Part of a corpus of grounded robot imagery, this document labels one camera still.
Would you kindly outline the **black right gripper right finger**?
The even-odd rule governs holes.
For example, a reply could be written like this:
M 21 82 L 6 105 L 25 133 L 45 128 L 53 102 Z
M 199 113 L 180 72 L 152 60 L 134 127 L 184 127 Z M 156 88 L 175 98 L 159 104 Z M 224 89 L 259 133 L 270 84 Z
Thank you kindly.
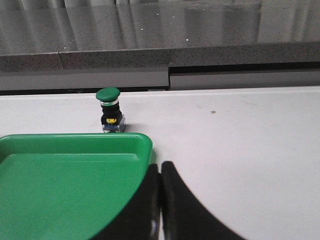
M 194 196 L 171 161 L 161 164 L 161 208 L 166 240 L 242 240 Z

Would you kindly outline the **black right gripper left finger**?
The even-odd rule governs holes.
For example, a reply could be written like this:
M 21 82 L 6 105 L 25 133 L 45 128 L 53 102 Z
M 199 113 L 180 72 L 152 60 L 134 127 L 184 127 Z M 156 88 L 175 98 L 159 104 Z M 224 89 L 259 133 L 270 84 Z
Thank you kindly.
M 160 228 L 160 174 L 150 164 L 137 191 L 93 240 L 157 240 Z

